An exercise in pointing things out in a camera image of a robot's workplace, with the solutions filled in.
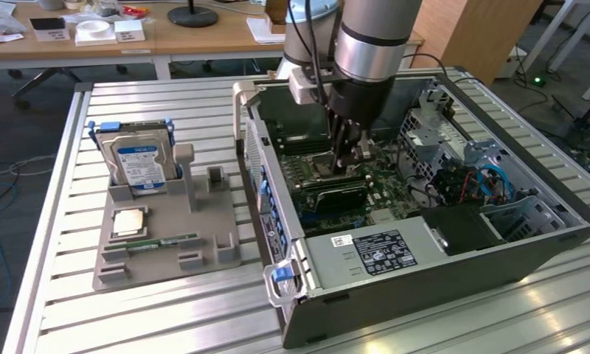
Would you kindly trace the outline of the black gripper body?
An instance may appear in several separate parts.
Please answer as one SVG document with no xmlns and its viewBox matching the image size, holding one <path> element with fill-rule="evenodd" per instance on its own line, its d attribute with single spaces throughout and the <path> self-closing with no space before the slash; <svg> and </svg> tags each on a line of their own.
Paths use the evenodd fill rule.
<svg viewBox="0 0 590 354">
<path fill-rule="evenodd" d="M 391 89 L 391 78 L 375 83 L 354 79 L 338 80 L 330 88 L 329 109 L 339 118 L 370 130 L 383 111 Z"/>
</svg>

